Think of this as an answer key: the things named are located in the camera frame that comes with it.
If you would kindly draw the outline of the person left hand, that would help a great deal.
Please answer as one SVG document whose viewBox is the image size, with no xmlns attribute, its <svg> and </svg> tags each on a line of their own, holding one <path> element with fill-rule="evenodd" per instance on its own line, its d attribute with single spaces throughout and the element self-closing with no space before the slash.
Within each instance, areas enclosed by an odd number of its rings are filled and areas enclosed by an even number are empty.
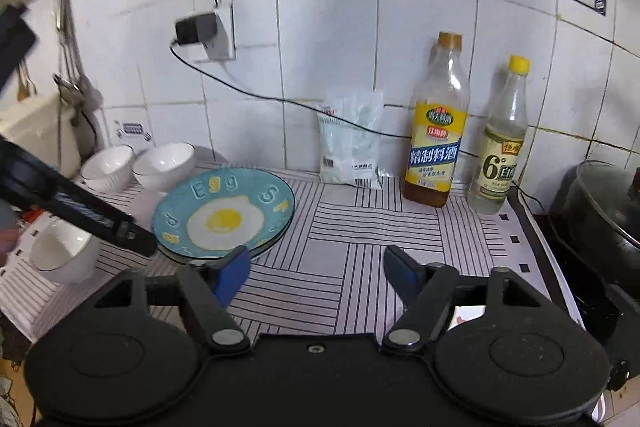
<svg viewBox="0 0 640 427">
<path fill-rule="evenodd" d="M 6 264 L 9 253 L 14 251 L 20 239 L 21 228 L 12 207 L 2 200 L 0 202 L 0 265 Z"/>
</svg>

